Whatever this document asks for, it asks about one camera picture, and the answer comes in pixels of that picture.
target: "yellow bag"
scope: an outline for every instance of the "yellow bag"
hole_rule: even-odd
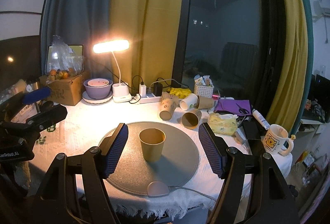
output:
[[[191,94],[190,89],[182,89],[182,88],[170,88],[169,94],[174,94],[178,96],[180,99],[186,98],[188,95]]]

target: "white cable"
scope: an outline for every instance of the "white cable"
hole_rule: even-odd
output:
[[[180,187],[180,186],[169,186],[168,188],[170,189],[170,191],[172,191],[172,190],[176,190],[176,189],[183,189],[183,190],[194,191],[194,192],[197,192],[198,194],[200,194],[200,195],[202,195],[202,196],[204,196],[204,197],[207,197],[207,198],[209,198],[209,199],[211,199],[211,200],[217,201],[217,200],[214,199],[213,197],[208,196],[208,195],[206,195],[206,194],[204,194],[204,193],[201,193],[201,192],[199,192],[199,191],[197,191],[197,190],[193,190],[193,189],[189,189],[189,188],[185,188],[185,187]]]
[[[327,21],[325,20],[325,16],[324,16],[324,24],[325,24],[325,35],[326,35],[325,43],[328,43],[328,30],[327,30]]]
[[[114,60],[116,61],[117,68],[118,68],[118,70],[119,70],[119,85],[121,85],[121,73],[120,73],[120,68],[119,68],[119,65],[118,65],[117,59],[116,59],[116,57],[115,57],[113,51],[112,51],[112,55],[113,55]]]
[[[177,82],[175,79],[163,79],[163,80],[161,80],[161,81],[155,81],[155,82],[153,82],[152,84],[150,84],[149,88],[151,88],[151,86],[152,86],[154,83],[156,83],[156,82],[165,82],[165,81],[175,81],[177,84],[180,84],[181,86],[187,86],[186,84],[183,84],[183,83],[179,83],[179,82]]]

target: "blue gripper pad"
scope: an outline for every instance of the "blue gripper pad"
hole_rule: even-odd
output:
[[[224,174],[223,167],[226,165],[226,156],[220,156],[216,146],[214,145],[210,135],[208,134],[203,124],[199,126],[198,137],[199,141],[201,141],[206,157],[210,163],[212,172],[218,175],[219,178],[221,178],[221,176]]]
[[[112,142],[110,149],[108,149],[107,146],[109,146],[109,143],[113,140],[112,136],[114,135],[117,136]],[[128,139],[128,126],[124,123],[120,123],[112,136],[106,137],[100,145],[102,153],[105,154],[102,156],[102,170],[100,171],[104,179],[107,179],[116,169]]]
[[[27,93],[24,95],[22,103],[24,105],[31,105],[33,103],[36,103],[40,101],[41,99],[45,99],[48,96],[50,96],[52,93],[51,89],[49,87],[43,87],[40,89],[37,89],[33,92]]]

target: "brown paper cup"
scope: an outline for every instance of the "brown paper cup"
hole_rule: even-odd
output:
[[[172,99],[164,99],[160,104],[159,116],[164,121],[169,121],[177,108],[175,101]]]
[[[215,100],[208,97],[198,96],[198,109],[208,109],[213,108],[215,105]]]
[[[202,112],[199,109],[193,109],[182,115],[181,122],[187,129],[195,129],[201,120]]]
[[[149,162],[159,161],[166,139],[165,133],[157,128],[147,128],[139,133],[139,138],[143,158]]]
[[[167,92],[163,92],[162,93],[162,101],[164,99],[172,99],[177,106],[179,105],[179,97],[177,95],[169,94]]]

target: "yellow curtain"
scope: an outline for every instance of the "yellow curtain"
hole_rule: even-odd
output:
[[[115,52],[123,81],[131,85],[141,75],[149,86],[172,77],[180,10],[181,0],[111,0],[111,37],[130,42],[128,50]]]
[[[286,41],[283,67],[267,120],[283,126],[289,132],[303,96],[308,46],[303,0],[284,1]]]

